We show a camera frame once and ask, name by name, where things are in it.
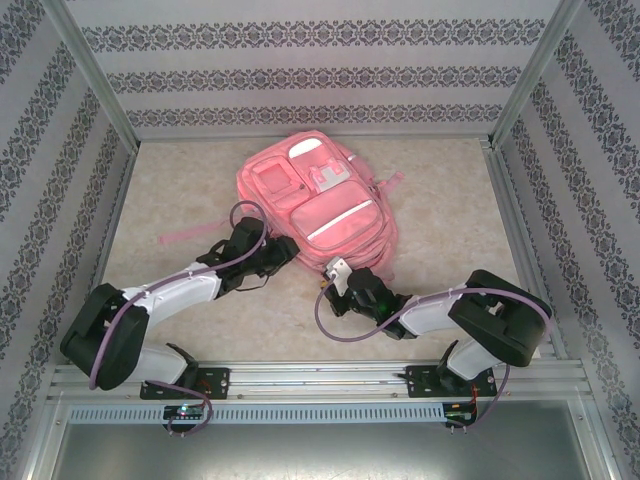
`pink backpack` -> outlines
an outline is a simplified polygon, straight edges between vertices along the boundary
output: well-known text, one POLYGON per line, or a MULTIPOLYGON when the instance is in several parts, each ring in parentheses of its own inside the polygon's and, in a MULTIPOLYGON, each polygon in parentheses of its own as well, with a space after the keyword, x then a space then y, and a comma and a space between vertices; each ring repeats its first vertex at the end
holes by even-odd
POLYGON ((276 234, 292 237, 298 259, 323 272, 340 256, 351 268, 390 274, 398 229, 364 160, 318 131, 295 134, 249 158, 237 175, 276 234))

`mounting plate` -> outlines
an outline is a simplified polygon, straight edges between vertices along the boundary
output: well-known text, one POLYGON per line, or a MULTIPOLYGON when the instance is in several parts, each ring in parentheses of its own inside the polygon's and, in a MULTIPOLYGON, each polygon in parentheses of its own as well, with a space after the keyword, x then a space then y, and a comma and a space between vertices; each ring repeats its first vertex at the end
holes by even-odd
MULTIPOLYGON (((198 368, 195 390, 205 394, 210 400, 226 400, 229 392, 229 372, 228 368, 198 368)), ((198 397, 143 383, 140 387, 140 398, 142 400, 180 400, 198 397)))
POLYGON ((409 398, 471 397, 473 395, 471 385, 475 385, 478 389, 478 397, 496 396, 495 376, 491 368, 480 372, 473 380, 461 383, 455 392, 440 384, 436 368, 437 365, 408 365, 405 368, 405 377, 416 380, 415 382, 407 381, 409 398))

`wallpaper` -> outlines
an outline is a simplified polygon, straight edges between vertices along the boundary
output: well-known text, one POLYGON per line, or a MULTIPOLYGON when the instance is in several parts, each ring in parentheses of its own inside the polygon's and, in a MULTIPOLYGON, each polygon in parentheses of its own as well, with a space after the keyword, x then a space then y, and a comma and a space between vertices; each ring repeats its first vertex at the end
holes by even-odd
POLYGON ((19 468, 130 162, 42 6, 0 7, 0 479, 19 468))
POLYGON ((640 478, 638 32, 633 2, 585 2, 502 146, 623 478, 640 478))
POLYGON ((67 2, 141 139, 487 134, 557 4, 67 2))

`reflective strip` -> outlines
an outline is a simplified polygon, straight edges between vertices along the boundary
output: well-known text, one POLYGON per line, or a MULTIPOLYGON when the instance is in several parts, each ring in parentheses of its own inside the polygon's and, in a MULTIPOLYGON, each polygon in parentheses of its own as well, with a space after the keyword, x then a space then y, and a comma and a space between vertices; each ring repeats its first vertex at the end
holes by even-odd
POLYGON ((303 140, 300 143, 296 143, 293 147, 291 147, 291 149, 289 150, 289 158, 295 158, 302 155, 303 153, 310 152, 320 145, 322 145, 322 142, 317 138, 307 138, 306 140, 303 140))
POLYGON ((336 223, 338 223, 341 220, 344 220, 345 218, 347 218, 349 215, 353 215, 354 213, 356 213, 358 210, 362 210, 364 207, 371 205, 371 203, 373 203, 373 200, 367 200, 366 202, 361 203, 360 205, 356 205, 355 207, 347 210, 346 212, 344 212, 343 214, 337 216, 336 218, 334 218, 333 220, 331 220, 329 223, 325 223, 323 226, 321 226, 318 230, 316 230, 315 232, 311 233, 308 237, 307 240, 311 240, 314 237, 317 237, 318 235, 320 235, 322 232, 324 232, 325 230, 333 227, 336 223))

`cable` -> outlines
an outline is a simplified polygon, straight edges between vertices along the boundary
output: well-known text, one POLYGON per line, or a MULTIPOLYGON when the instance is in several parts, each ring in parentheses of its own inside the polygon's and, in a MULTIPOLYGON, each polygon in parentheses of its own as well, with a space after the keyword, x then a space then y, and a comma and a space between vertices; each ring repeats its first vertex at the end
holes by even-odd
POLYGON ((171 277, 165 278, 164 280, 161 280, 158 283, 155 283, 155 284, 149 286, 146 291, 142 291, 140 293, 137 293, 133 297, 131 297, 127 301, 127 303, 125 303, 122 306, 122 308, 120 308, 120 310, 118 310, 118 313, 116 313, 115 317, 113 317, 113 320, 111 321, 111 324, 109 325, 109 328, 107 328, 107 331, 105 332, 104 338, 102 339, 102 343, 100 343, 100 348, 98 348, 98 353, 96 355, 96 359, 93 362, 93 366, 91 367, 91 374, 89 375, 89 389, 90 390, 95 390, 96 389, 96 386, 97 386, 96 385, 96 380, 98 378, 98 372, 100 371, 100 367, 102 366, 102 362, 104 360, 104 355, 105 355, 105 352, 107 351, 107 347, 109 346, 109 343, 111 342, 111 338, 113 337, 113 334, 114 334, 116 328, 118 327, 118 324, 120 323, 120 320, 122 320, 122 317, 124 316, 124 314, 127 312, 127 310, 129 310, 129 308, 131 308, 131 306, 134 303, 136 303, 138 300, 140 300, 144 296, 150 294, 151 292, 154 292, 155 290, 158 290, 159 288, 164 287, 165 285, 168 285, 168 284, 170 284, 172 282, 175 282, 176 280, 182 280, 183 278, 187 278, 187 277, 194 276, 194 275, 200 275, 200 274, 203 274, 203 273, 215 272, 216 270, 220 270, 222 268, 227 268, 227 267, 230 267, 230 266, 235 265, 237 263, 240 263, 240 262, 246 260, 247 258, 249 258, 251 255, 253 255, 262 246, 265 238, 267 237, 267 214, 262 209, 262 207, 260 205, 258 205, 257 203, 252 202, 250 200, 243 200, 241 202, 236 203, 231 208, 231 213, 229 214, 229 219, 230 219, 230 222, 231 222, 232 226, 233 226, 233 214, 236 211, 236 209, 241 205, 251 205, 251 206, 253 206, 254 208, 256 208, 258 210, 258 212, 260 213, 260 216, 262 217, 262 233, 260 234, 260 238, 258 239, 256 244, 253 247, 251 247, 251 249, 249 249, 249 251, 247 253, 245 253, 244 255, 240 255, 238 258, 235 258, 235 259, 233 259, 233 260, 231 260, 229 262, 221 263, 220 265, 214 265, 213 267, 201 268, 199 270, 194 270, 193 272, 178 273, 176 275, 173 275, 171 277))
POLYGON ((506 387, 507 385, 507 380, 509 380, 509 372, 511 372, 511 366, 509 364, 505 364, 505 367, 506 368, 504 369, 504 378, 502 379, 500 388, 498 388, 498 393, 496 393, 496 396, 493 397, 493 400, 491 400, 491 403, 489 404, 489 406, 484 410, 484 412, 482 412, 482 415, 480 415, 475 422, 469 425, 467 429, 476 428, 479 423, 481 423, 485 418, 489 416, 489 413, 491 412, 491 410, 495 408, 496 404, 498 403, 498 399, 502 396, 504 387, 506 387))
POLYGON ((195 390, 191 390, 189 388, 179 387, 178 385, 172 385, 170 383, 156 382, 155 380, 145 380, 145 381, 151 385, 156 385, 161 388, 168 388, 170 390, 175 390, 177 392, 195 395, 198 398, 201 398, 204 404, 206 404, 207 406, 207 416, 205 417, 205 419, 202 422, 200 422, 198 425, 193 427, 191 430, 188 430, 186 432, 176 432, 175 430, 172 430, 171 425, 173 425, 173 421, 178 417, 171 417, 169 419, 169 423, 167 424, 167 430, 169 431, 169 435, 171 436, 178 435, 182 438, 188 437, 189 435, 193 435, 194 433, 197 433, 200 430, 202 430, 204 427, 206 427, 207 424, 211 421, 211 418, 213 418, 213 405, 211 404, 211 401, 207 398, 207 396, 204 393, 196 392, 195 390))
POLYGON ((264 288, 267 286, 267 283, 269 283, 269 279, 271 277, 268 276, 264 282, 262 282, 262 285, 258 285, 257 287, 249 287, 249 288, 236 288, 236 292, 251 292, 253 290, 260 290, 261 288, 264 288))
POLYGON ((471 415, 473 415, 478 411, 478 387, 476 387, 475 383, 471 384, 471 393, 473 395, 473 398, 469 403, 473 404, 473 412, 471 412, 471 415))
POLYGON ((517 300, 517 301, 519 301, 521 303, 524 303, 525 305, 531 307, 538 315, 540 315, 542 320, 544 320, 545 333, 551 332, 551 329, 552 329, 551 319, 547 315, 547 312, 545 312, 537 303, 535 303, 532 300, 529 300, 527 297, 524 297, 524 296, 519 295, 517 293, 508 292, 506 290, 499 290, 497 288, 467 288, 467 287, 465 287, 465 288, 459 288, 457 290, 449 290, 447 292, 441 292, 441 293, 436 293, 434 295, 421 297, 418 300, 416 300, 416 301, 414 301, 414 302, 412 302, 410 304, 405 305, 401 310, 399 310, 398 312, 396 312, 393 315, 391 315, 389 318, 387 318, 379 326, 377 326, 376 328, 371 330, 369 333, 365 333, 364 335, 360 335, 358 337, 338 337, 337 335, 332 334, 326 328, 324 328, 324 325, 322 325, 322 321, 320 320, 320 313, 319 313, 319 311, 320 311, 320 301, 322 300, 322 297, 324 297, 324 294, 329 289, 329 287, 331 287, 331 285, 333 285, 333 281, 334 280, 335 280, 335 277, 331 277, 331 280, 320 291, 320 294, 318 295, 318 298, 316 298, 316 305, 315 305, 315 308, 314 308, 314 315, 315 315, 315 318, 316 318, 316 325, 318 325, 318 328, 320 329, 320 331, 322 333, 324 333, 327 337, 329 337, 331 340, 335 340, 336 342, 353 343, 353 342, 360 342, 362 340, 366 340, 367 338, 371 338, 376 333, 381 332, 382 330, 384 330, 387 327, 387 325, 391 324, 392 322, 395 322, 398 318, 400 318, 407 311, 411 310, 413 307, 416 307, 418 305, 424 305, 424 304, 432 303, 432 302, 438 302, 440 300, 443 300, 443 299, 445 299, 447 297, 452 297, 454 295, 465 295, 465 294, 470 294, 470 293, 483 293, 483 294, 486 294, 486 295, 498 295, 498 296, 501 296, 501 297, 511 298, 512 300, 517 300))

